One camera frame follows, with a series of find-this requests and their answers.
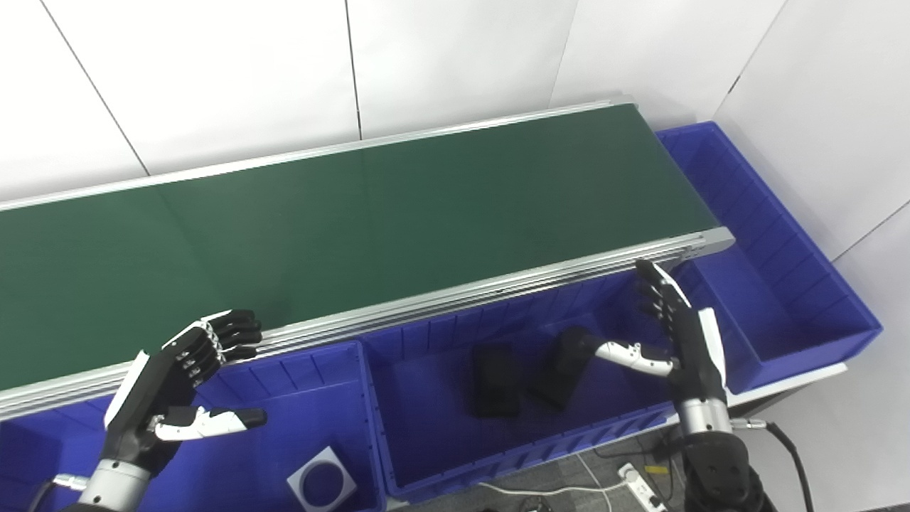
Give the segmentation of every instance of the power strip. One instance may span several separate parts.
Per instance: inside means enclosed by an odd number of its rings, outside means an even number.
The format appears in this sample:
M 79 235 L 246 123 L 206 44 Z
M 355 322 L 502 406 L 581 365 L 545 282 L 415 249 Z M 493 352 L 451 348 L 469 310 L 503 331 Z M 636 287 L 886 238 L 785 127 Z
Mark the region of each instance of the power strip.
M 618 473 L 645 510 L 648 512 L 666 512 L 667 507 L 663 504 L 661 499 L 654 494 L 651 486 L 642 478 L 642 475 L 635 469 L 635 466 L 633 466 L 632 463 L 620 467 Z

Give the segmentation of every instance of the cable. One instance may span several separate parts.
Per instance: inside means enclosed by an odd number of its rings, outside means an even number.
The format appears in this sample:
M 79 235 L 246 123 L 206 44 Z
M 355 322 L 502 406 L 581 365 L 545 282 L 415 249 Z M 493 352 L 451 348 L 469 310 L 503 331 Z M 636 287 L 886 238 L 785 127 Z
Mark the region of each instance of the cable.
M 588 466 L 588 463 L 584 462 L 584 459 L 581 458 L 581 454 L 575 454 L 575 456 L 578 457 L 578 460 L 581 462 L 581 465 L 584 466 L 584 468 L 588 470 L 588 475 L 591 475 L 591 479 L 594 480 L 594 484 L 596 484 L 597 487 L 601 487 L 601 481 L 598 480 L 597 476 L 594 475 L 594 472 L 591 471 L 591 468 Z M 610 503 L 610 497 L 607 496 L 607 491 L 603 491 L 603 499 L 604 499 L 604 501 L 607 502 L 607 510 L 609 512 L 613 512 L 613 503 Z
M 589 492 L 589 493 L 610 492 L 610 491 L 616 490 L 622 486 L 625 486 L 625 482 L 623 482 L 621 484 L 616 484 L 615 486 L 609 486 L 609 487 L 604 487 L 604 488 L 599 488 L 599 489 L 595 489 L 595 488 L 591 488 L 591 487 L 567 486 L 567 487 L 560 487 L 560 488 L 554 489 L 552 491 L 525 491 L 525 490 L 519 490 L 519 489 L 503 489 L 502 487 L 496 487 L 493 484 L 488 484 L 486 482 L 479 482 L 479 484 L 477 484 L 477 485 L 482 486 L 482 487 L 487 487 L 488 489 L 492 489 L 498 493 L 502 493 L 502 494 L 508 495 L 508 496 L 549 497 L 549 496 L 556 496 L 558 494 L 562 494 L 562 493 L 569 492 L 569 491 L 580 491 L 580 492 Z
M 663 436 L 661 442 L 664 442 L 668 436 L 669 436 L 669 432 L 667 435 Z M 645 450 L 644 445 L 642 444 L 642 440 L 639 439 L 638 437 L 635 437 L 635 442 L 638 443 L 638 447 L 642 449 L 642 461 L 647 466 L 648 458 L 645 454 L 653 453 L 654 448 L 652 448 L 651 450 Z M 673 494 L 672 494 L 672 492 L 673 492 L 672 491 L 673 474 L 672 474 L 672 469 L 670 469 L 669 471 L 670 471 L 670 486 L 671 486 L 670 487 L 670 498 L 672 498 L 672 496 L 673 496 Z M 661 491 L 661 488 L 657 485 L 657 482 L 655 482 L 654 479 L 651 478 L 650 475 L 648 475 L 647 471 L 642 473 L 642 476 L 647 479 L 650 486 L 654 487 L 654 494 L 656 494 L 657 497 L 661 499 L 661 501 L 663 502 L 663 505 L 666 507 L 666 509 L 669 510 L 670 512 L 672 512 L 672 509 L 670 508 L 670 500 L 663 496 L 663 491 Z
M 52 480 L 45 480 L 42 482 L 41 486 L 38 488 L 38 492 L 35 493 L 35 497 L 32 498 L 32 503 L 29 504 L 25 512 L 37 512 L 38 508 L 41 507 L 42 502 L 45 501 L 45 498 L 53 488 L 54 482 Z
M 612 458 L 618 458 L 618 457 L 631 457 L 631 456 L 646 456 L 646 455 L 648 455 L 648 452 L 621 452 L 621 453 L 619 453 L 619 454 L 603 455 L 603 454 L 597 453 L 597 448 L 592 449 L 592 452 L 593 452 L 596 456 L 598 456 L 598 457 L 600 457 L 600 458 L 602 458 L 602 459 L 607 459 L 607 460 L 612 459 Z
M 787 437 L 787 434 L 784 434 L 784 431 L 781 430 L 781 427 L 777 426 L 774 422 L 769 422 L 767 426 L 768 432 L 770 432 L 774 437 L 777 437 L 777 440 L 784 445 L 784 448 L 790 452 L 790 455 L 794 458 L 794 465 L 796 465 L 796 474 L 799 475 L 799 485 L 803 488 L 803 499 L 805 500 L 805 510 L 806 512 L 815 512 L 815 507 L 812 505 L 812 493 L 809 491 L 809 478 L 805 475 L 805 468 L 803 467 L 803 461 L 799 458 L 799 454 L 796 453 L 796 445 L 794 442 Z

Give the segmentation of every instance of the gray floor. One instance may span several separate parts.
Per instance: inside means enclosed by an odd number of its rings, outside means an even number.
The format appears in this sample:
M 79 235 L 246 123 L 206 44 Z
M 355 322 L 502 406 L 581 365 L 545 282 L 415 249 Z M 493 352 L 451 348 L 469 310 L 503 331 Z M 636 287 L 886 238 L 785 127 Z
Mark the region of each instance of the gray floor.
M 651 448 L 659 441 L 660 434 L 645 434 L 639 441 L 645 448 Z M 641 452 L 642 447 L 634 439 L 622 441 L 615 445 L 599 448 L 598 453 L 603 456 Z M 506 489 L 530 489 L 549 491 L 564 486 L 598 487 L 591 475 L 579 460 L 579 456 L 591 469 L 600 481 L 599 486 L 607 487 L 620 483 L 617 470 L 620 466 L 631 462 L 639 472 L 643 472 L 644 456 L 615 456 L 608 459 L 596 456 L 592 450 L 581 452 L 577 456 L 567 456 L 549 463 L 525 469 L 513 475 L 504 476 L 490 482 L 494 486 Z M 666 462 L 655 463 L 653 458 L 647 456 L 648 465 L 668 467 Z M 683 477 L 679 473 L 682 464 L 676 460 L 673 472 L 674 493 L 670 498 L 670 476 L 649 475 L 652 487 L 657 486 L 659 492 L 668 498 L 669 509 L 679 511 L 683 508 Z M 625 487 L 607 493 L 613 512 L 641 512 L 642 506 Z M 430 501 L 404 507 L 400 512 L 481 512 L 484 509 L 498 512 L 523 512 L 529 510 L 522 505 L 533 505 L 535 498 L 505 496 L 497 491 L 483 486 L 473 486 L 463 491 L 437 497 Z M 571 491 L 554 497 L 546 498 L 552 512 L 602 512 L 609 510 L 602 493 Z

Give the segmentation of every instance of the black object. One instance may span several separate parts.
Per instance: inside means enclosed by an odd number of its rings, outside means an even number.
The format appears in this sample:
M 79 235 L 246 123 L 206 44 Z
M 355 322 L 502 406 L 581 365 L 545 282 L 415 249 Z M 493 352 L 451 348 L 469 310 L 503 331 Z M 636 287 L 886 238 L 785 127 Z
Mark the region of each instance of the black object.
M 44 503 L 45 498 L 50 494 L 51 489 L 54 488 L 54 482 L 50 480 L 45 480 L 41 483 L 41 486 L 38 487 L 37 492 L 35 492 L 35 497 L 32 498 L 32 503 L 28 505 L 28 508 L 25 512 L 38 512 L 41 509 L 41 504 Z
M 803 467 L 803 460 L 799 457 L 799 454 L 796 453 L 796 445 L 794 442 L 787 437 L 787 434 L 784 434 L 784 431 L 781 430 L 781 427 L 777 426 L 777 423 L 768 424 L 768 432 L 770 432 L 778 441 L 784 445 L 784 448 L 790 452 L 790 455 L 794 458 L 794 465 L 796 465 L 796 474 L 799 475 L 799 485 L 803 488 L 803 500 L 805 501 L 805 510 L 806 512 L 815 512 L 815 507 L 812 505 L 812 492 L 809 490 L 809 477 L 805 474 L 805 468 Z
M 511 345 L 476 345 L 471 358 L 474 364 L 474 415 L 478 418 L 517 416 L 521 411 L 521 374 Z
M 531 396 L 560 411 L 565 410 L 584 368 L 597 350 L 597 344 L 585 342 L 590 336 L 587 329 L 577 326 L 560 333 L 551 356 L 528 388 Z

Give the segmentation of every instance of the black glove-like finger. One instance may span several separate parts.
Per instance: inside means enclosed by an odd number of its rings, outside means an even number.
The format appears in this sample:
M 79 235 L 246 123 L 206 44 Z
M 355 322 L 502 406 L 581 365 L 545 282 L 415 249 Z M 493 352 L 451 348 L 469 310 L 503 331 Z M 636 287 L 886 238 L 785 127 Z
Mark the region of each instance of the black glove-like finger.
M 221 349 L 227 351 L 237 345 L 252 345 L 262 341 L 262 332 L 240 332 L 227 336 L 219 336 L 218 342 L 221 343 Z
M 224 354 L 227 362 L 230 363 L 232 361 L 252 359 L 253 357 L 256 357 L 256 353 L 256 347 L 248 345 L 234 345 L 233 348 L 227 349 L 222 354 Z
M 221 335 L 229 331 L 232 325 L 255 324 L 256 314 L 251 310 L 227 310 L 205 316 L 202 321 L 208 322 L 215 333 Z

